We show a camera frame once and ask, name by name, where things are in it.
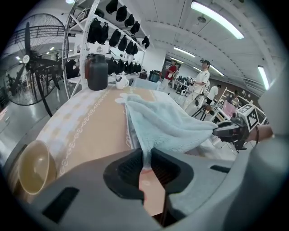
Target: ceiling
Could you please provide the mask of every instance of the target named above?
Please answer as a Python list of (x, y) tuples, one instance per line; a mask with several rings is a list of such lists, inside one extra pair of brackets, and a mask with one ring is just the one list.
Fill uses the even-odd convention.
[[(167, 50), (189, 66), (201, 68), (200, 59), (206, 59), (222, 72), (221, 77), (210, 70), (213, 78), (234, 83), (260, 95), (264, 91), (258, 65), (264, 66), (269, 83), (279, 75), (287, 60), (287, 53), (266, 16), (249, 0), (199, 0), (225, 17), (244, 35), (236, 39), (216, 21), (206, 18), (200, 23), (202, 14), (190, 8), (192, 0), (127, 0), (134, 8), (141, 9), (141, 25), (149, 29), (154, 46)], [(194, 54), (174, 50), (178, 47)], [(247, 87), (244, 81), (256, 82), (258, 90)]]

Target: white wall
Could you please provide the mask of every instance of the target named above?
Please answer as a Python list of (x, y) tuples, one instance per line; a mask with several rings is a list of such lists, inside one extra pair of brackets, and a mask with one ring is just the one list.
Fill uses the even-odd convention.
[(162, 71), (166, 53), (166, 50), (153, 48), (152, 46), (147, 49), (142, 67), (147, 71), (147, 74), (149, 74), (151, 70)]
[(179, 69), (179, 75), (181, 75), (182, 77), (185, 77), (185, 78), (188, 76), (195, 78), (195, 77), (197, 77), (198, 73), (199, 72), (196, 71), (195, 69), (190, 68), (184, 64), (182, 64), (180, 69)]

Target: fan blade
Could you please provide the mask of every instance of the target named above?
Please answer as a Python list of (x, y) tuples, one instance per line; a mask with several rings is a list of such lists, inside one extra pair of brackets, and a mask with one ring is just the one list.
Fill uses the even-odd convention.
[(30, 55), (30, 48), (31, 48), (31, 47), (30, 47), (30, 29), (29, 29), (29, 22), (26, 23), (24, 43), (25, 43), (26, 54), (27, 54), (27, 55)]
[(45, 66), (55, 66), (59, 64), (59, 62), (54, 61), (54, 60), (38, 59), (38, 58), (33, 58), (31, 59), (31, 61), (37, 62), (38, 64), (45, 65)]
[(16, 76), (15, 82), (14, 82), (14, 84), (13, 84), (12, 87), (11, 87), (11, 93), (12, 93), (12, 95), (15, 95), (16, 88), (17, 88), (17, 86), (18, 86), (18, 83), (19, 83), (19, 80), (20, 80), (20, 78), (21, 78), (21, 75), (22, 75), (22, 73), (23, 73), (23, 71), (24, 71), (24, 67), (25, 67), (25, 64), (23, 64), (22, 68), (21, 68), (20, 71), (18, 72), (18, 75)]

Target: white cup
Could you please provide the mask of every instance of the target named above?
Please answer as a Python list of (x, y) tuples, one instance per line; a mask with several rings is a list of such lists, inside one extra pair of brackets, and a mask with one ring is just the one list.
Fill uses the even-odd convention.
[(116, 75), (116, 86), (117, 89), (124, 89), (130, 84), (130, 81), (126, 77)]

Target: fan stand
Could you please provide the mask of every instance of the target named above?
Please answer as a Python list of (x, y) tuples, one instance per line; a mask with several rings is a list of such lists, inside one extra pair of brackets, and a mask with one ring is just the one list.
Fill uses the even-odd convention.
[(39, 74), (37, 74), (36, 72), (35, 72), (35, 79), (36, 79), (36, 83), (37, 83), (37, 86), (38, 86), (39, 93), (40, 93), (40, 95), (41, 95), (43, 104), (44, 104), (44, 106), (45, 106), (45, 109), (46, 109), (48, 115), (49, 115), (50, 117), (52, 117), (52, 113), (51, 113), (51, 111), (50, 111), (50, 108), (49, 108), (49, 106), (48, 106), (48, 104), (47, 104), (47, 102), (46, 102), (46, 99), (45, 99), (44, 94), (43, 94), (43, 91), (42, 91), (42, 87), (41, 87), (41, 84), (40, 84)]

